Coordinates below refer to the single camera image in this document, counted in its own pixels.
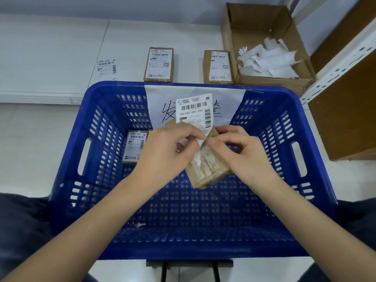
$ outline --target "floor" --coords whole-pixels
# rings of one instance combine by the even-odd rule
[[[78,106],[0,104],[0,192],[48,196],[68,141]],[[375,161],[329,161],[312,115],[308,121],[338,199],[376,197]],[[296,281],[312,264],[304,258],[234,259],[220,269],[221,281]],[[160,281],[161,269],[144,260],[97,261],[90,273],[99,281]],[[172,268],[167,281],[214,281],[211,269]]]

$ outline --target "handwritten sign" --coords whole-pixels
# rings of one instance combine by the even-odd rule
[[[228,125],[246,91],[243,89],[163,85],[145,85],[145,90],[153,128],[164,127],[168,121],[175,118],[176,99],[208,93],[213,95],[214,126]]]

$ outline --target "forearm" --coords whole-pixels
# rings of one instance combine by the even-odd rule
[[[81,281],[130,216],[153,194],[124,179],[105,198],[3,281]]]
[[[341,228],[284,181],[259,196],[332,281],[374,281],[376,252]]]

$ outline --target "person's right hand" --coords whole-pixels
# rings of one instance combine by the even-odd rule
[[[258,137],[249,136],[240,126],[220,126],[216,129],[222,134],[208,138],[208,145],[256,194],[260,188],[281,180],[271,166]],[[238,146],[240,153],[232,151],[226,144]]]

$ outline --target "blue plastic basket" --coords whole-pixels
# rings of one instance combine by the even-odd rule
[[[50,196],[50,222],[55,234],[132,172],[132,166],[121,163],[121,156],[129,129],[151,128],[144,85],[103,81],[87,90]],[[285,182],[335,218],[333,189],[302,105],[292,91],[282,87],[163,85],[245,89],[231,124],[258,136]],[[87,139],[91,144],[79,175],[78,165]],[[298,169],[294,142],[300,146],[306,172]],[[146,225],[135,227],[137,223]],[[306,255],[270,209],[235,175],[199,190],[191,188],[183,171],[129,219],[100,259]]]

